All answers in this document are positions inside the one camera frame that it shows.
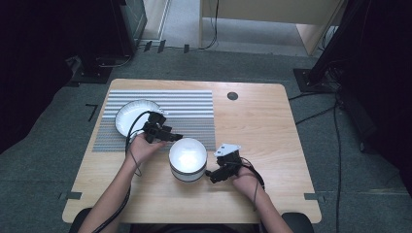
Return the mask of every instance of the white cylindrical container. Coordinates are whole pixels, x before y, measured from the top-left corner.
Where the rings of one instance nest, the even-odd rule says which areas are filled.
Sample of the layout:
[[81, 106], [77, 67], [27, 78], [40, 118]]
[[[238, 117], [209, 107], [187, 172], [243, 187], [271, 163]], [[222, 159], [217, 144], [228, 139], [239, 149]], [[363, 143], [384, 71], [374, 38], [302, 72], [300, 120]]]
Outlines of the white cylindrical container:
[[172, 174], [182, 182], [199, 180], [205, 170], [207, 151], [203, 144], [192, 138], [177, 141], [169, 152]]

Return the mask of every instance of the person's right hand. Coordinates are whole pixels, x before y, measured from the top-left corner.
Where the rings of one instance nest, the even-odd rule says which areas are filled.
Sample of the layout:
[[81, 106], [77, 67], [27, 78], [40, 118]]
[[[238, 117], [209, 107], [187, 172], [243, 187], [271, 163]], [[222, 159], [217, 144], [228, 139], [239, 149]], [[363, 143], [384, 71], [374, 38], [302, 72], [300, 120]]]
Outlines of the person's right hand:
[[233, 176], [232, 182], [236, 189], [251, 201], [255, 198], [255, 192], [263, 190], [255, 174], [245, 167], [240, 168], [237, 176]]

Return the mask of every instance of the hand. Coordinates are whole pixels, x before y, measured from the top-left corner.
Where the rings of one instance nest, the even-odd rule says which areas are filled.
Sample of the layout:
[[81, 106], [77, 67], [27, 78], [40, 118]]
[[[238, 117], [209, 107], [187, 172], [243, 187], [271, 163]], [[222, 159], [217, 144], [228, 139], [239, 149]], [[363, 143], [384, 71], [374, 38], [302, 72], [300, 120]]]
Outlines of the hand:
[[245, 167], [240, 168], [238, 176], [234, 176], [232, 182], [236, 189], [246, 195], [251, 201], [255, 198], [255, 192], [263, 189], [260, 183], [258, 183], [255, 174]]
[[166, 142], [148, 143], [145, 139], [146, 134], [137, 135], [131, 143], [127, 156], [133, 155], [137, 165], [147, 161], [157, 150], [164, 147]]

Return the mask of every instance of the person's left hand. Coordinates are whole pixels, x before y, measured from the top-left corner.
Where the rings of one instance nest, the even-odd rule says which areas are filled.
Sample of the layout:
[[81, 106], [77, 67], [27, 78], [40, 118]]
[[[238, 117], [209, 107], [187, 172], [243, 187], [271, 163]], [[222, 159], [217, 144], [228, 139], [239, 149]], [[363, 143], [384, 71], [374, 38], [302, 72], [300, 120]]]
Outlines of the person's left hand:
[[164, 147], [167, 142], [148, 143], [145, 139], [146, 134], [137, 135], [129, 147], [127, 155], [133, 155], [137, 164], [147, 161], [157, 150]]

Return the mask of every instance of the black circular hole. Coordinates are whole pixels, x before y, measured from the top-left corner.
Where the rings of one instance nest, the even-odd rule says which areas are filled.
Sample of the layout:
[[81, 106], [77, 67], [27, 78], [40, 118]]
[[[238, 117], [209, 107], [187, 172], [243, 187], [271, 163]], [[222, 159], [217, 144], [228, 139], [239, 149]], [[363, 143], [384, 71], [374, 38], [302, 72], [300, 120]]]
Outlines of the black circular hole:
[[237, 100], [238, 97], [239, 96], [237, 95], [236, 92], [228, 92], [228, 94], [227, 94], [227, 98], [229, 100]]

